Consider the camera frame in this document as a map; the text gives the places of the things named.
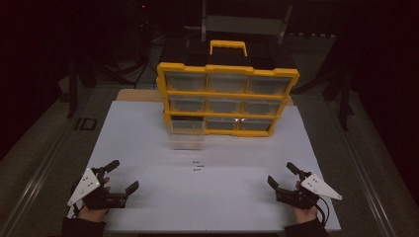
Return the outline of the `grey metal frame stand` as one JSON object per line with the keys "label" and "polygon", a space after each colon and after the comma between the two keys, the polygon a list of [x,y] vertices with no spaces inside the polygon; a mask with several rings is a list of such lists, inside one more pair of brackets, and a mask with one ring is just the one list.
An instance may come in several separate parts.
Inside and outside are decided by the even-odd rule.
{"label": "grey metal frame stand", "polygon": [[206,41],[209,32],[264,35],[275,37],[282,43],[293,11],[291,3],[285,4],[285,13],[280,19],[209,15],[207,0],[202,1],[201,41]]}

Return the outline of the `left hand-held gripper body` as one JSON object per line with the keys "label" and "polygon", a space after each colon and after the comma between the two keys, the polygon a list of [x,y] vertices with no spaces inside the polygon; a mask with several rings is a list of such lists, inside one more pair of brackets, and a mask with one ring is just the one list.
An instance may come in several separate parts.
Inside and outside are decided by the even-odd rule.
{"label": "left hand-held gripper body", "polygon": [[105,189],[104,176],[111,172],[110,168],[87,168],[75,183],[68,206],[82,200],[89,209],[125,208],[126,194],[111,194]]}

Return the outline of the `person's right hand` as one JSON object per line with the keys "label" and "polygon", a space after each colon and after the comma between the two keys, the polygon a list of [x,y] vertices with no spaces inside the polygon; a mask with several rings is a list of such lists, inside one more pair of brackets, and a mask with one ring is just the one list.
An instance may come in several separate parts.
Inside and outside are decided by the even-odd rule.
{"label": "person's right hand", "polygon": [[297,224],[309,222],[317,218],[317,208],[315,205],[310,209],[293,207],[293,215]]}

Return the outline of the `dark tripod stand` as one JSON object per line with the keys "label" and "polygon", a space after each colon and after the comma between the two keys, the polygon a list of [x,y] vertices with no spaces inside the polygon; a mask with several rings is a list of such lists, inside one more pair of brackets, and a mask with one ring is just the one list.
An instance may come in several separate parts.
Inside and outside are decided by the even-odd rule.
{"label": "dark tripod stand", "polygon": [[130,0],[136,32],[135,65],[143,66],[148,60],[152,35],[152,5],[150,0]]}

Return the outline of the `yellow black drawer organizer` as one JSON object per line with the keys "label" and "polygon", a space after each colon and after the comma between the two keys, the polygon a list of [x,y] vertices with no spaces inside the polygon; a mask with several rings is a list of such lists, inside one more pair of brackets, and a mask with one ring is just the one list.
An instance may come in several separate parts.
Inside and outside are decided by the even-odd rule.
{"label": "yellow black drawer organizer", "polygon": [[160,81],[166,72],[286,75],[294,78],[293,86],[299,79],[293,58],[283,45],[236,40],[168,39],[157,65],[162,100]]}

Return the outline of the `clear plastic drawer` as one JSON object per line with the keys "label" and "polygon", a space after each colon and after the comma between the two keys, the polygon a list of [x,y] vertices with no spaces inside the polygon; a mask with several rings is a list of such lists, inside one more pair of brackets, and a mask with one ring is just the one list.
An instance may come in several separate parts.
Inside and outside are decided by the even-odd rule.
{"label": "clear plastic drawer", "polygon": [[173,150],[202,150],[205,127],[201,120],[171,120],[168,139]]}

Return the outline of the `person's left hand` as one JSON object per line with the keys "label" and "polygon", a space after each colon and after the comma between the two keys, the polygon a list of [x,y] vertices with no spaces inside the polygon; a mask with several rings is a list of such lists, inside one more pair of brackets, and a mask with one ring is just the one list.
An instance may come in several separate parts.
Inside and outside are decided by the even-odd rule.
{"label": "person's left hand", "polygon": [[87,205],[83,205],[76,217],[91,222],[102,222],[108,212],[107,209],[90,209]]}

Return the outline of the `white table cover board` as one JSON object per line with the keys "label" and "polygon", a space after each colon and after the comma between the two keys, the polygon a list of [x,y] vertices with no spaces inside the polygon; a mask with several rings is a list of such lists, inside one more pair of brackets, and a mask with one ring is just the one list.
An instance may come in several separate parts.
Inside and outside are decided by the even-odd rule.
{"label": "white table cover board", "polygon": [[298,109],[285,108],[278,126],[270,137],[209,135],[202,150],[173,150],[161,104],[112,102],[89,164],[101,167],[119,160],[111,189],[120,192],[135,181],[139,188],[125,208],[106,216],[107,231],[283,230],[293,223],[293,212],[277,202],[268,177],[291,190],[297,177],[288,162],[314,174],[320,169]]}

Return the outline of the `group of clear organizer drawers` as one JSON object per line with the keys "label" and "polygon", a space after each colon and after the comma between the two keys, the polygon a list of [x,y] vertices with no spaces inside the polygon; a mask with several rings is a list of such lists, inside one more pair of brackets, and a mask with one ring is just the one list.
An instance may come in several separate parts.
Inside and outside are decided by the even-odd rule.
{"label": "group of clear organizer drawers", "polygon": [[269,136],[293,86],[292,76],[166,72],[163,119],[171,129]]}

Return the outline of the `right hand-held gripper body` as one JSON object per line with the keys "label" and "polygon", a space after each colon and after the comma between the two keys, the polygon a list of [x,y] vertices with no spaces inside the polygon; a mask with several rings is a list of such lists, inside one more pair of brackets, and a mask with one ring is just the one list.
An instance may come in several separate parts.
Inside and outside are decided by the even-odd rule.
{"label": "right hand-held gripper body", "polygon": [[299,177],[299,187],[288,191],[275,186],[276,200],[300,209],[311,209],[321,196],[339,199],[343,197],[317,175],[304,171],[293,171]]}

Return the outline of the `dark metal stand leg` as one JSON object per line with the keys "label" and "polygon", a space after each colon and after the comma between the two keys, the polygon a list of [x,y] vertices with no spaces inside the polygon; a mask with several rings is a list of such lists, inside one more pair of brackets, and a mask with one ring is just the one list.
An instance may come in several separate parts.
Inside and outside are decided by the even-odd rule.
{"label": "dark metal stand leg", "polygon": [[69,110],[67,117],[71,119],[78,106],[78,94],[77,94],[77,71],[76,71],[76,65],[75,65],[75,59],[71,59],[69,61],[69,74],[68,74],[68,103],[69,103]]}
{"label": "dark metal stand leg", "polygon": [[341,100],[340,100],[339,117],[338,117],[339,123],[344,130],[348,129],[347,119],[348,119],[348,114],[350,113],[349,99],[350,99],[351,84],[352,84],[352,76],[350,74],[346,74],[343,77],[343,81],[342,81]]}

